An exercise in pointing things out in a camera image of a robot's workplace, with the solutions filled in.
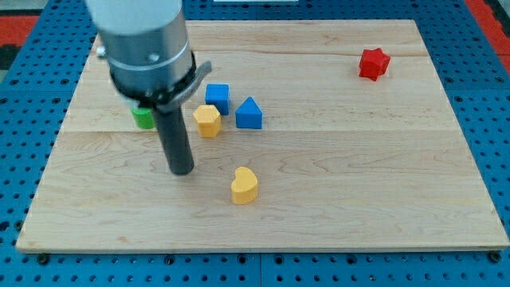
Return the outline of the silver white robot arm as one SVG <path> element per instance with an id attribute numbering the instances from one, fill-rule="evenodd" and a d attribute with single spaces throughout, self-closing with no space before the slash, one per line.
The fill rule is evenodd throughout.
<path id="1" fill-rule="evenodd" d="M 144 108 L 171 112 L 208 73 L 196 65 L 181 0 L 86 0 L 116 89 Z"/>

